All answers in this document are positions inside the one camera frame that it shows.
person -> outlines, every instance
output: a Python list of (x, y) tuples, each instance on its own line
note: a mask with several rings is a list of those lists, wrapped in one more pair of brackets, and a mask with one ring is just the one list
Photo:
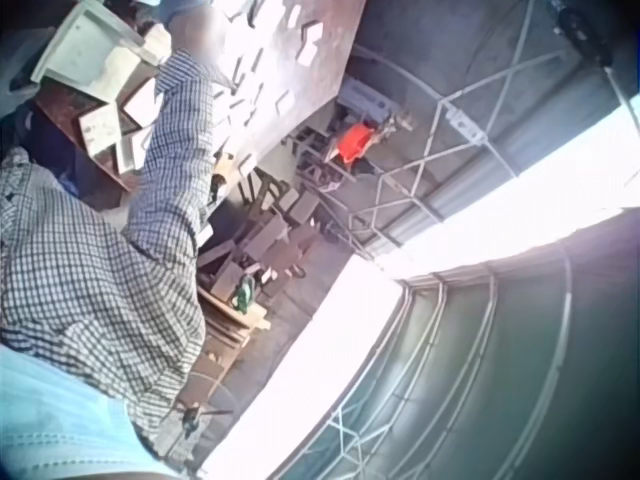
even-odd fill
[(137, 436), (154, 440), (205, 337), (196, 235), (216, 153), (217, 15), (199, 6), (168, 25), (162, 111), (122, 232), (24, 149), (2, 162), (0, 465), (9, 478), (175, 477)]

tabletop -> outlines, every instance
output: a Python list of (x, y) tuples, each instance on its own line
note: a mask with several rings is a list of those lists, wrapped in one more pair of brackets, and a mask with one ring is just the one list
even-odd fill
[[(275, 104), (266, 113), (260, 110), (261, 120), (252, 122), (247, 128), (237, 158), (242, 159), (252, 153), (259, 161), (289, 132), (337, 95), (365, 1), (283, 0), (286, 7), (284, 18), (279, 22), (268, 45), (263, 46), (264, 61), (269, 62), (269, 76), (265, 79), (262, 94), (278, 98), (289, 91), (295, 101), (293, 107), (281, 117), (277, 114)], [(287, 28), (286, 20), (296, 4), (301, 5), (302, 11), (297, 27), (290, 29)], [(319, 50), (313, 63), (305, 67), (296, 60), (302, 48), (300, 26), (313, 21), (323, 22), (324, 31), (322, 38), (316, 43)], [(140, 63), (120, 92), (116, 103), (121, 106), (155, 73), (154, 67)], [(102, 102), (51, 79), (43, 81), (35, 102), (76, 146), (84, 150), (78, 118), (102, 105)], [(123, 112), (120, 112), (120, 124), (123, 135), (139, 128)], [(134, 172), (118, 173), (113, 146), (97, 154), (92, 160), (124, 190), (135, 189), (137, 176)], [(241, 180), (241, 174), (236, 169), (230, 177), (227, 179), (229, 190)]]

person's arm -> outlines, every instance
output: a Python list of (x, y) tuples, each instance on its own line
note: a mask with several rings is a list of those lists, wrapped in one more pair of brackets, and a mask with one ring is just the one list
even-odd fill
[(214, 81), (186, 50), (176, 52), (156, 78), (162, 111), (123, 234), (171, 269), (192, 265), (196, 256), (214, 167)]

